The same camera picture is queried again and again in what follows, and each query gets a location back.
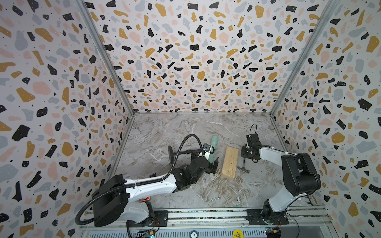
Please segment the wooden plank block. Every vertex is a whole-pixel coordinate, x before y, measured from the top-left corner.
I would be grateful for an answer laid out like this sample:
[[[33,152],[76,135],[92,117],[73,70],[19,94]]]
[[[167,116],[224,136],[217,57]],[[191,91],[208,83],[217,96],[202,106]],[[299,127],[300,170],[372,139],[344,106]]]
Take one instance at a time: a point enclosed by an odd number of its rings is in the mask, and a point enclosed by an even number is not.
[[[228,179],[235,178],[238,156],[239,156],[239,149],[227,146],[225,157],[224,157],[224,163],[221,170],[222,177],[225,177]]]

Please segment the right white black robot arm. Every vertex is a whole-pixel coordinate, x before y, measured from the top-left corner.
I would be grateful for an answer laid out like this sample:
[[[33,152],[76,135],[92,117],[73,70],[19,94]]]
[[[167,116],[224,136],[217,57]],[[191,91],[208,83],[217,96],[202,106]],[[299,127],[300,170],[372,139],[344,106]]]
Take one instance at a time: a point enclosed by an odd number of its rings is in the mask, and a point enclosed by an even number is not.
[[[256,133],[247,135],[246,139],[247,143],[241,149],[241,157],[254,162],[268,161],[282,169],[283,187],[275,196],[265,201],[262,211],[264,218],[282,215],[294,201],[321,188],[320,176],[309,154],[295,154],[262,145]]]

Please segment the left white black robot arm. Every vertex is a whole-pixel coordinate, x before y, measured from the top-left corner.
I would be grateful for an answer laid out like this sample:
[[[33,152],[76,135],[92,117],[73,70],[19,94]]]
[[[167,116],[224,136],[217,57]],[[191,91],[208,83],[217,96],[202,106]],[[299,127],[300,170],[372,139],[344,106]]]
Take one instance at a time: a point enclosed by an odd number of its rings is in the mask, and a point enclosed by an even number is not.
[[[91,205],[95,227],[107,226],[119,219],[131,221],[138,227],[150,225],[156,214],[150,202],[139,202],[139,200],[186,190],[196,184],[204,173],[215,174],[218,164],[218,159],[210,163],[199,156],[192,159],[189,165],[173,169],[167,179],[157,176],[140,181],[134,180],[134,187],[123,188],[100,197]]]

